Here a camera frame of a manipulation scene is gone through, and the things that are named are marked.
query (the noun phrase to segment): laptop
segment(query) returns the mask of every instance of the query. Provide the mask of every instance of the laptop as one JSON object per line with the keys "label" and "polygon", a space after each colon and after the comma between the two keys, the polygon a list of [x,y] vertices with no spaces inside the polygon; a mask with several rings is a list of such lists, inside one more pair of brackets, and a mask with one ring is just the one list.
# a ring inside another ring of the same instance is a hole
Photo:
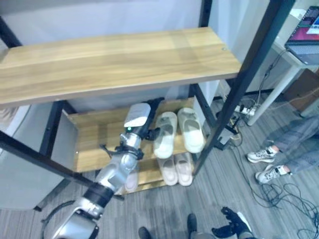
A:
{"label": "laptop", "polygon": [[285,44],[306,65],[319,65],[319,6],[311,6]]}

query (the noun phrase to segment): table leg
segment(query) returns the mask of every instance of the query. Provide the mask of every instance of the table leg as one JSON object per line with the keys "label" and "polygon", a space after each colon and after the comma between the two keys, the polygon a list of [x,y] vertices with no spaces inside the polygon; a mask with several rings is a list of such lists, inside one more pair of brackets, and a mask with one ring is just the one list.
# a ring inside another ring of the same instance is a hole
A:
{"label": "table leg", "polygon": [[267,99],[262,103],[262,105],[256,110],[255,115],[248,121],[248,125],[252,126],[256,120],[266,111],[266,109],[275,101],[278,95],[284,90],[284,88],[293,80],[296,74],[299,72],[300,68],[292,66],[279,84],[274,88]]}

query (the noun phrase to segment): laptop screen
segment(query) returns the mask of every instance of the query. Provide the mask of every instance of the laptop screen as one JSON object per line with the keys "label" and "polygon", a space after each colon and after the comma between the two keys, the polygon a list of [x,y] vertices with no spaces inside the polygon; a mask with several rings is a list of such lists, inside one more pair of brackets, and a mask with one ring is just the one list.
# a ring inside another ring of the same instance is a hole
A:
{"label": "laptop screen", "polygon": [[289,41],[319,42],[319,6],[311,6],[290,36]]}

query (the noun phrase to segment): black shoe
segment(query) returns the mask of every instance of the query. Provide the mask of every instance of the black shoe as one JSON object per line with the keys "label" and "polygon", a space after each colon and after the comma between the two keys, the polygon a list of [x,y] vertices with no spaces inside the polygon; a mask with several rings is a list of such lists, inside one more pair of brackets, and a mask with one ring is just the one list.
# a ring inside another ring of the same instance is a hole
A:
{"label": "black shoe", "polygon": [[140,239],[152,239],[150,232],[145,227],[139,229],[139,237]]}
{"label": "black shoe", "polygon": [[187,230],[189,238],[192,232],[197,231],[197,219],[194,213],[189,214],[187,217]]}

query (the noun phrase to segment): wooden shelf board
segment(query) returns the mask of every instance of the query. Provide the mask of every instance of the wooden shelf board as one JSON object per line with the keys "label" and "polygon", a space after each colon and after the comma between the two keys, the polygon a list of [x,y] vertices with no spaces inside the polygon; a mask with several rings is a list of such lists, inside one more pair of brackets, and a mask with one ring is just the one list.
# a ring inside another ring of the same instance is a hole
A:
{"label": "wooden shelf board", "polygon": [[209,27],[15,47],[0,60],[0,109],[229,79],[240,66]]}
{"label": "wooden shelf board", "polygon": [[158,188],[158,187],[163,187],[163,186],[167,186],[167,184],[164,181],[157,181],[157,182],[152,182],[152,183],[148,183],[148,184],[143,184],[143,185],[139,185],[137,190],[135,192],[132,193],[136,193],[136,192],[140,192],[140,191],[144,191],[144,190],[148,190],[148,189],[152,189],[152,188]]}
{"label": "wooden shelf board", "polygon": [[[160,104],[155,118],[166,111],[177,113],[180,108],[192,108],[193,102],[193,98],[163,102]],[[106,144],[110,150],[114,150],[119,145],[119,135],[124,130],[123,122],[128,110],[129,107],[113,111],[69,115],[70,120],[77,126],[79,134],[74,165],[76,172],[101,169],[110,161],[107,153],[99,148],[99,144]],[[144,153],[144,159],[155,158],[153,142],[143,140],[141,149]],[[183,152],[186,152],[186,149],[178,129],[174,140],[174,154]]]}

